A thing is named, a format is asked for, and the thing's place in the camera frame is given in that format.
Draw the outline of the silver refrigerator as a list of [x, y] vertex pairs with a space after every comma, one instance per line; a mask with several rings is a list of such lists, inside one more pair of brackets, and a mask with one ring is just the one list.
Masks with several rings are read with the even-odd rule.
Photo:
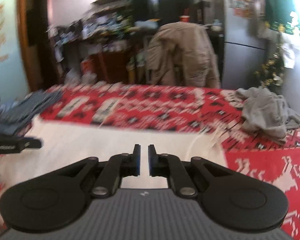
[[213, 0], [214, 18], [222, 24], [224, 61], [222, 87], [249, 88], [266, 55], [266, 41], [258, 37], [260, 0]]

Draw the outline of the beige jacket on chair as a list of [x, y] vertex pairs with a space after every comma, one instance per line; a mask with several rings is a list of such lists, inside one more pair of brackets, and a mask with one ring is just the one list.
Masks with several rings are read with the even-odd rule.
[[153, 85], [221, 87], [217, 56], [204, 25], [161, 26], [148, 45], [146, 67]]

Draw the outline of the grey crumpled garment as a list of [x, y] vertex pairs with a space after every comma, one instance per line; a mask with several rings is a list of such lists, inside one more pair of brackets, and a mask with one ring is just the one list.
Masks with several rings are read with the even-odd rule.
[[261, 132], [278, 144], [285, 144], [288, 130], [300, 128], [300, 115], [283, 96], [262, 87], [239, 88], [236, 96], [243, 100], [242, 129], [246, 132]]

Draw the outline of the blue denim jeans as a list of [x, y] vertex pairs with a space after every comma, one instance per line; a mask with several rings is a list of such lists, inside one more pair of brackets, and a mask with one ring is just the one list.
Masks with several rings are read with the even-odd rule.
[[60, 90], [36, 91], [12, 108], [0, 113], [0, 133], [14, 135], [28, 125], [32, 119], [62, 98]]

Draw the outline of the red paper cup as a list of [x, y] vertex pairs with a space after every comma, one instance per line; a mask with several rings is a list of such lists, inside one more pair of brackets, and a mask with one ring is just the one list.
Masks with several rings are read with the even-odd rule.
[[190, 17], [188, 15], [182, 15], [182, 16], [179, 17], [179, 21], [189, 23]]

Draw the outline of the white knit v-neck vest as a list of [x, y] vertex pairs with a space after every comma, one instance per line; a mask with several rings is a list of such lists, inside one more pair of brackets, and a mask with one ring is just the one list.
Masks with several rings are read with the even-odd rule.
[[182, 161], [199, 156], [222, 166], [227, 165], [219, 140], [220, 129], [211, 134], [128, 131], [44, 121], [36, 117], [26, 135], [41, 139], [43, 146], [38, 150], [24, 150], [20, 154], [0, 156], [0, 197], [9, 187], [17, 183], [88, 157], [98, 157], [100, 161], [106, 161], [112, 155], [131, 153], [136, 144], [141, 146], [140, 175], [123, 179], [123, 188], [167, 187], [166, 179], [149, 175], [149, 145], [154, 145], [157, 153], [176, 155]]

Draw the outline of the cluttered dark shelf unit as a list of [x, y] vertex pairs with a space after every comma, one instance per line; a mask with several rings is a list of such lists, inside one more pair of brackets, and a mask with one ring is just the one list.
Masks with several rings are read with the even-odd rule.
[[108, 83], [139, 83], [158, 6], [158, 0], [48, 0], [48, 13], [69, 69]]

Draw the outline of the small decorated christmas tree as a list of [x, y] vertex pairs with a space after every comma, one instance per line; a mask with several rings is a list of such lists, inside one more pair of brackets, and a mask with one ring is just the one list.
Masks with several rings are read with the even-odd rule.
[[255, 72], [260, 85], [270, 91], [280, 94], [284, 77], [284, 60], [282, 42], [277, 42], [275, 50], [261, 68]]

